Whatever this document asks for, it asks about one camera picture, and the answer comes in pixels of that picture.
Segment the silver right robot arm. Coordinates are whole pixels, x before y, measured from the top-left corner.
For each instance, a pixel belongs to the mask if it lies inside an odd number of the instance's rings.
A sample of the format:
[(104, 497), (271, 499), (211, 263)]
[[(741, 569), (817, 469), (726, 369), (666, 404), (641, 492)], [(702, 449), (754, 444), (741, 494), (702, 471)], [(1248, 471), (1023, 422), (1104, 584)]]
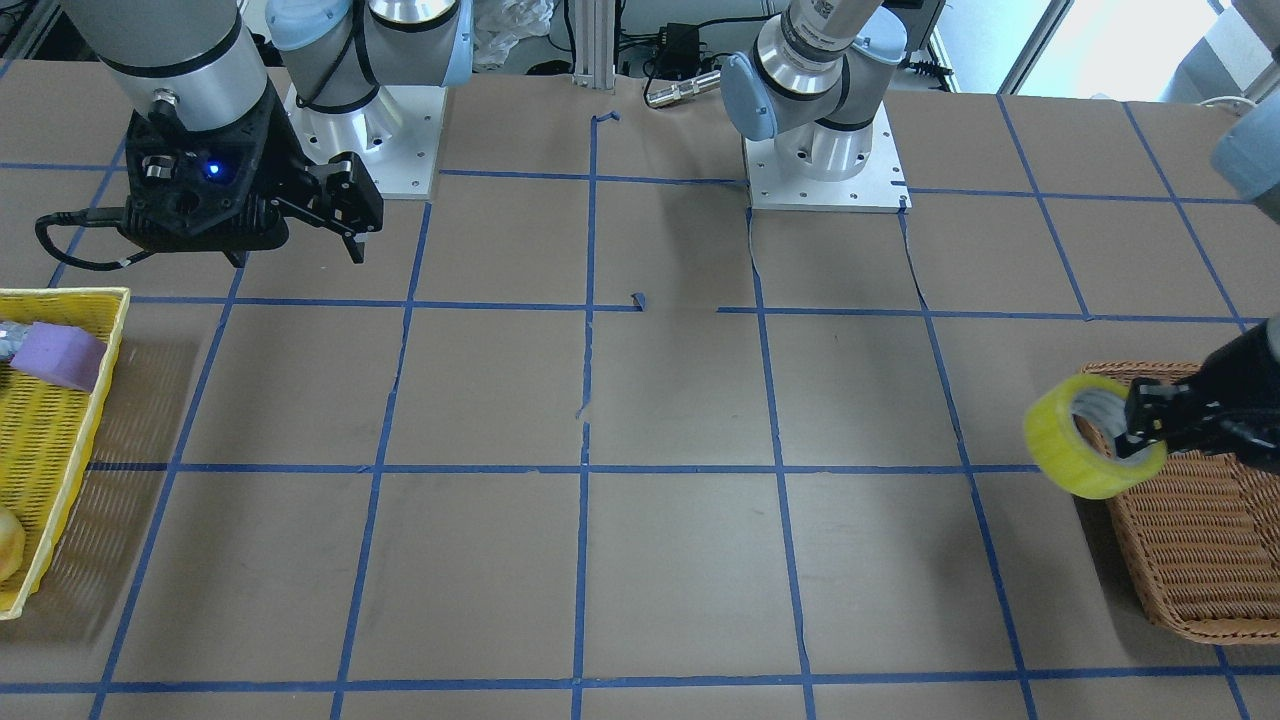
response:
[(431, 173), (434, 114), (396, 96), (465, 83), (471, 1), (270, 1), (270, 41), (291, 76), (283, 97), (233, 1), (65, 1), (133, 108), (129, 192), (119, 208), (35, 222), (68, 266), (114, 272), (157, 254), (218, 252), (237, 268), (282, 247), (289, 219), (338, 236), (352, 263), (384, 227), (396, 173), (404, 193)]

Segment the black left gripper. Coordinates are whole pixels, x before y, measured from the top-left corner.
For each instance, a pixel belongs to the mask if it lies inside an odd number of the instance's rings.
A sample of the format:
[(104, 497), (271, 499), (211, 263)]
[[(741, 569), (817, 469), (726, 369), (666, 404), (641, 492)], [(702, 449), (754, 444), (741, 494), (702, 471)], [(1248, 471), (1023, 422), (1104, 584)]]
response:
[(1213, 351), (1192, 377), (1166, 384), (1137, 378), (1112, 457), (1130, 462), (1166, 454), (1231, 454), (1249, 468), (1279, 464), (1277, 318)]

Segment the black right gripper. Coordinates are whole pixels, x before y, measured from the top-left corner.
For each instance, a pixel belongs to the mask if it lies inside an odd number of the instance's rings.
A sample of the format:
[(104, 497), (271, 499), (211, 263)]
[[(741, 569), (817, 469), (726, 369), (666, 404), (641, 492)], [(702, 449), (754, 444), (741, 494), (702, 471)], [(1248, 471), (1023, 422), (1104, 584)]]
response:
[[(384, 227), (384, 199), (362, 156), (342, 151), (316, 164), (306, 156), (274, 86), (265, 87), (260, 106), (270, 115), (255, 179), (255, 238), (287, 241), (287, 220), (294, 218), (339, 236), (351, 261), (364, 264), (366, 234)], [(227, 251), (236, 269), (244, 269), (248, 259), (248, 251)]]

